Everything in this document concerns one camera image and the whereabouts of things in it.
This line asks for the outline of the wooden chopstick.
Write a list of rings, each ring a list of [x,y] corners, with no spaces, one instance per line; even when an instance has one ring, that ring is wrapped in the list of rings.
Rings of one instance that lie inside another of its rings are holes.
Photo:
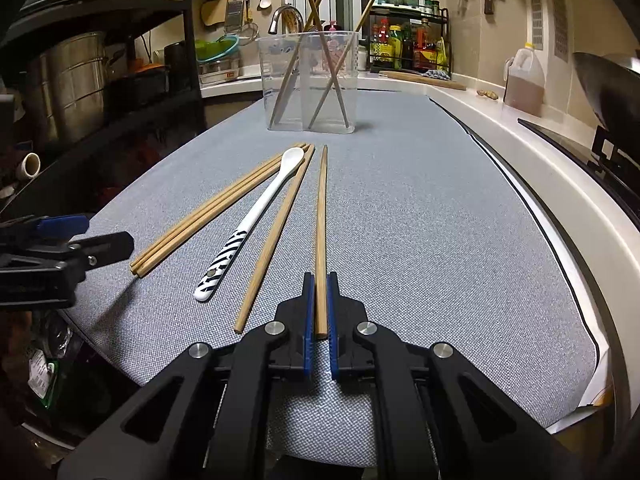
[[[288,187],[290,186],[290,184],[292,183],[293,177],[296,174],[296,170],[284,181],[282,188],[280,188],[278,194],[276,196],[273,197],[273,200],[271,201],[271,203],[269,204],[269,206],[267,207],[267,209],[271,206],[271,204],[273,203],[273,201],[279,196],[280,193],[284,193],[286,195],[286,192],[288,192]],[[254,188],[253,191],[250,191],[248,194],[246,194],[243,198],[241,198],[240,200],[238,200],[234,205],[232,205],[229,209],[227,209],[226,211],[224,211],[222,214],[220,214],[217,218],[215,218],[214,220],[212,220],[211,222],[207,223],[206,226],[204,226],[203,229],[200,229],[197,233],[195,233],[193,236],[191,236],[186,242],[184,242],[180,247],[178,247],[174,252],[172,252],[167,258],[165,258],[160,264],[158,264],[151,272],[149,272],[148,274],[146,274],[143,278],[146,278],[147,276],[149,276],[153,271],[155,271],[157,268],[160,267],[160,265],[162,263],[164,263],[166,260],[169,259],[169,257],[173,256],[178,249],[183,248],[183,246],[186,246],[186,243],[189,243],[191,240],[193,240],[198,234],[200,234],[201,232],[203,232],[206,228],[208,228],[209,226],[211,226],[213,223],[215,223],[215,221],[219,220],[221,217],[223,217],[227,212],[229,212],[234,206],[239,205],[239,203],[241,203],[243,200],[245,200],[250,193],[253,193],[254,191],[258,190],[260,192],[259,196],[262,195],[262,192],[265,191],[265,189],[267,188],[267,186],[269,185],[269,183],[273,180],[273,178],[276,176],[276,174],[274,174],[273,176],[271,176],[270,178],[268,178],[267,180],[265,180],[264,182],[262,182],[262,184],[258,185],[257,188]],[[212,263],[212,261],[214,260],[215,256],[218,254],[218,252],[220,251],[220,248],[222,246],[224,246],[224,244],[226,244],[226,241],[228,240],[228,238],[230,237],[230,235],[232,234],[232,232],[236,229],[236,227],[240,224],[240,222],[242,221],[242,219],[246,216],[246,214],[248,213],[248,211],[250,210],[250,208],[252,208],[252,206],[254,205],[254,203],[252,203],[250,206],[247,207],[247,210],[244,212],[244,214],[242,215],[242,217],[240,217],[238,219],[238,224],[229,230],[227,237],[224,239],[224,241],[222,243],[220,243],[219,245],[215,246],[214,249],[208,254],[208,260],[205,261],[204,263],[201,264],[201,273],[198,274],[198,280],[196,281],[196,284],[198,284],[198,282],[200,281],[201,277],[203,276],[203,274],[205,273],[205,271],[207,270],[208,266]],[[258,222],[260,220],[262,220],[262,217],[265,215],[265,213],[267,212],[267,209],[265,210],[265,212],[262,214],[262,216],[260,217],[260,219],[258,220]]]
[[[316,222],[316,320],[314,333],[319,340],[328,336],[328,300],[326,292],[326,180],[328,180],[328,147],[322,148],[317,195]]]
[[[296,186],[292,185],[288,191],[288,195],[278,212],[277,220],[273,223],[274,229],[269,234],[269,239],[272,241],[271,248],[275,248],[278,244],[277,240],[272,237],[273,233],[276,232],[275,228],[278,228],[277,233],[281,234],[286,220],[288,220],[288,214],[293,206],[299,185],[304,180],[304,172],[308,162],[312,159],[312,151],[314,150],[314,146],[308,143],[296,143],[294,148],[301,148],[304,152],[310,151],[310,153],[305,156],[303,166],[296,166]],[[129,265],[130,272],[138,278],[143,278],[203,226],[206,226],[208,222],[217,218],[247,193],[253,191],[257,185],[262,184],[279,170],[280,156],[276,155],[263,162],[249,174],[233,182],[232,185],[229,185],[228,188],[225,188],[207,202],[202,203],[201,206],[146,248],[134,261],[131,261]]]
[[[352,46],[354,45],[354,40],[356,35],[358,34],[358,32],[360,32],[360,30],[362,29],[362,26],[364,24],[364,22],[366,21],[367,17],[370,14],[370,11],[372,9],[373,3],[375,2],[375,0],[369,0],[367,2],[366,7],[364,8],[364,10],[362,11],[361,15],[360,15],[360,19],[356,25],[356,28],[354,30],[354,33],[352,34],[352,42],[350,44],[348,44],[345,49],[343,50],[341,56],[338,58],[337,64],[335,66],[336,69],[336,73],[334,75],[337,75],[340,73],[340,70],[342,69],[346,58],[349,55],[350,50],[352,50]],[[337,101],[338,101],[338,105],[341,107],[341,112],[343,112],[343,118],[345,119],[345,125],[346,128],[349,128],[349,122],[348,122],[348,117],[346,116],[346,112],[344,110],[344,100],[342,98],[342,90],[341,90],[341,85],[340,82],[337,81],[333,81],[331,80],[327,85],[326,88],[323,90],[322,96],[318,102],[318,105],[316,106],[316,109],[314,110],[314,114],[311,116],[311,121],[309,123],[309,128],[314,126],[314,123],[316,122],[316,119],[318,118],[318,116],[320,115],[320,112],[322,111],[322,107],[324,102],[326,102],[326,98],[328,97],[330,91],[334,89],[336,96],[337,96]]]
[[[324,57],[326,58],[326,65],[328,66],[329,73],[330,73],[331,82],[329,83],[329,89],[326,90],[326,93],[329,93],[331,89],[335,91],[337,102],[341,109],[345,127],[348,128],[349,122],[348,122],[345,102],[343,99],[340,83],[338,82],[338,79],[337,79],[337,71],[332,60],[331,52],[329,50],[329,45],[328,45],[328,42],[326,41],[326,36],[324,36],[324,31],[322,29],[322,24],[319,16],[319,11],[318,11],[318,3],[316,3],[316,0],[308,0],[308,3],[310,5],[310,14],[311,14],[312,20],[314,21],[314,26],[318,28],[318,35],[322,45]]]
[[[145,249],[130,263],[130,272],[138,278],[143,278],[172,252],[186,242],[191,236],[203,229],[207,223],[217,218],[238,200],[243,198],[258,185],[278,172],[280,156],[273,156],[262,166],[255,168],[250,174],[229,185],[223,191],[210,198],[204,204],[183,218],[151,246]]]
[[[288,215],[293,207],[297,192],[304,180],[307,168],[311,162],[312,156],[314,156],[315,150],[316,147],[311,145],[306,151],[303,162],[296,170],[296,174],[293,177],[292,183],[288,187],[288,192],[286,192],[283,203],[276,215],[276,218],[274,218],[271,230],[265,240],[265,244],[262,246],[262,252],[257,260],[254,273],[250,279],[250,284],[248,284],[246,294],[233,326],[234,332],[238,335],[241,335],[244,332],[246,322],[250,316],[250,311],[252,310],[259,289],[262,287],[262,282],[264,281],[286,220],[288,220]]]
[[[285,70],[276,102],[274,103],[274,107],[271,112],[271,116],[269,119],[269,127],[274,127],[280,124],[283,118],[284,112],[288,107],[288,101],[291,99],[292,93],[295,89],[296,78],[298,74],[300,47],[302,46],[302,41],[304,39],[306,32],[308,32],[309,27],[312,25],[312,22],[314,21],[312,18],[308,18],[308,20],[304,22],[303,15],[296,8],[296,6],[293,6],[292,4],[287,3],[287,4],[284,4],[283,6],[280,6],[280,8],[277,8],[277,10],[274,11],[273,18],[271,20],[269,30],[268,30],[269,35],[275,35],[277,33],[279,18],[281,17],[282,14],[285,14],[286,11],[292,12],[295,16],[296,25],[297,25],[297,39],[296,39],[295,47],[293,49],[293,53],[291,54],[291,57],[290,57],[290,62],[288,62],[288,67]]]

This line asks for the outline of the chrome kitchen faucet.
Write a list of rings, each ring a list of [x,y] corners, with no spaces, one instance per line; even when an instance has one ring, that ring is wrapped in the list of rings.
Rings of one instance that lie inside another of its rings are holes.
[[[296,6],[284,4],[273,12],[268,34],[272,36],[277,34],[297,34],[298,32],[303,32],[304,27],[303,15]]]

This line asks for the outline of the black metal shelf rack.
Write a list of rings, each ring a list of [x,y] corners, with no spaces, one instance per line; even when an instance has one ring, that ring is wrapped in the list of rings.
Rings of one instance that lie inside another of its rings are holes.
[[[96,209],[200,133],[204,104],[195,61],[193,0],[58,0],[22,11],[1,41],[1,203]],[[73,144],[42,144],[27,109],[28,71],[66,39],[102,32],[106,84],[146,64],[167,67],[168,92],[142,110],[110,114]],[[19,181],[27,153],[40,174]]]

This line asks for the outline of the white ceramic cup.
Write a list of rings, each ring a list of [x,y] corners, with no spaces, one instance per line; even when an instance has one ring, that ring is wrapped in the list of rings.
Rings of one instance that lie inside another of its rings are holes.
[[[15,175],[19,181],[30,181],[40,174],[41,160],[36,153],[27,153],[18,164]]]

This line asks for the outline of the large steel stockpot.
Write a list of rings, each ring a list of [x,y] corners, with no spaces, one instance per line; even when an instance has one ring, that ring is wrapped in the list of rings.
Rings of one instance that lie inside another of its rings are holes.
[[[106,54],[102,32],[62,41],[28,71],[27,109],[42,144],[73,144],[98,130],[104,118]]]

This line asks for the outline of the orange lidded black pot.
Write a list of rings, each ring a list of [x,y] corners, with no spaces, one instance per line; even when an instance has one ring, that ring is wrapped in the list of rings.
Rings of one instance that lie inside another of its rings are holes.
[[[152,63],[109,82],[104,89],[105,109],[123,115],[153,104],[168,92],[167,67]]]

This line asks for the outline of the clear plastic utensil holder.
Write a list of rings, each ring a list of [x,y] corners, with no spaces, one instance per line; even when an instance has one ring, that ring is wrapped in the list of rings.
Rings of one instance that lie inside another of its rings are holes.
[[[324,32],[334,66],[345,47],[352,42],[354,32],[330,30]],[[306,32],[299,51],[299,74],[295,90],[288,101],[279,125],[269,127],[269,119],[280,90],[283,76],[295,47],[297,34],[278,35],[258,40],[262,99],[265,107],[266,127],[270,130],[311,131],[322,133],[352,133],[357,125],[358,42],[337,74],[345,102],[349,128],[345,127],[336,93],[332,89],[324,102],[314,126],[309,128],[311,116],[318,105],[326,85],[331,81],[326,58],[318,32]]]

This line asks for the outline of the round wooden cutting board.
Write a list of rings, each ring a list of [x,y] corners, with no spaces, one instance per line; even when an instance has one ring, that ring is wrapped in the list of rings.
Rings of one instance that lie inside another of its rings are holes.
[[[415,82],[416,84],[429,84],[430,86],[447,88],[452,90],[461,90],[461,91],[466,90],[466,87],[464,84],[459,84],[458,82],[451,81],[451,80],[442,80],[442,79],[431,78],[423,75],[395,72],[394,70],[382,70],[382,72],[379,72],[378,74],[381,77],[393,79],[393,80]]]

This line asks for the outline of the ginger root piece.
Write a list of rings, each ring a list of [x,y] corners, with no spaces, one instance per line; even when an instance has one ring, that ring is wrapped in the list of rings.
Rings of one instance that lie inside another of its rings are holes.
[[[491,99],[491,100],[494,100],[494,101],[497,101],[499,99],[498,94],[496,92],[491,91],[491,90],[477,89],[476,90],[476,94],[478,96],[484,96],[484,98]]]

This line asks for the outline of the green teal bowls stack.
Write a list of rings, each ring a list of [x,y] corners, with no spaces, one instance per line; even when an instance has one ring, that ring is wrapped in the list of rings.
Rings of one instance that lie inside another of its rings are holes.
[[[215,41],[196,40],[195,55],[199,63],[218,61],[238,50],[240,38],[236,35],[224,35]]]

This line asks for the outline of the black spice rack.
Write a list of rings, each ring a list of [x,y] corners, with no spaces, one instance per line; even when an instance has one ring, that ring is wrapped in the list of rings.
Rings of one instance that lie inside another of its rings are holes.
[[[451,77],[449,12],[438,0],[372,0],[363,38],[371,72]]]

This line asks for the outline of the metal box grater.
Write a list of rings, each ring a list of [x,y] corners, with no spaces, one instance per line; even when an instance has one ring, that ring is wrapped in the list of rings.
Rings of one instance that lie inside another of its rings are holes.
[[[224,30],[227,34],[239,32],[244,23],[245,0],[227,0],[226,14],[224,14]]]

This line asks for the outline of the plastic oil jug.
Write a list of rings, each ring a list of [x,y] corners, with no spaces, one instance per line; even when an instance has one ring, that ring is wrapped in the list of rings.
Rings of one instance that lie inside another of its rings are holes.
[[[503,102],[529,115],[540,117],[544,105],[544,69],[529,42],[504,63]]]

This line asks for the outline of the black stove top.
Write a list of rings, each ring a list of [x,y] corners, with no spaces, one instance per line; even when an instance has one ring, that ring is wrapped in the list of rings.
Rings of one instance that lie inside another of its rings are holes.
[[[581,166],[624,211],[639,218],[639,167],[627,156],[620,152],[611,156],[593,154],[589,148],[546,127],[522,118],[518,118],[518,123]]]

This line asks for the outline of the black wok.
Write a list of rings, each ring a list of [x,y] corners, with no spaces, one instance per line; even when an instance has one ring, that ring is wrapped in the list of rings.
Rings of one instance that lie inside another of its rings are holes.
[[[593,113],[616,133],[639,131],[639,59],[626,54],[573,53],[574,69]]]

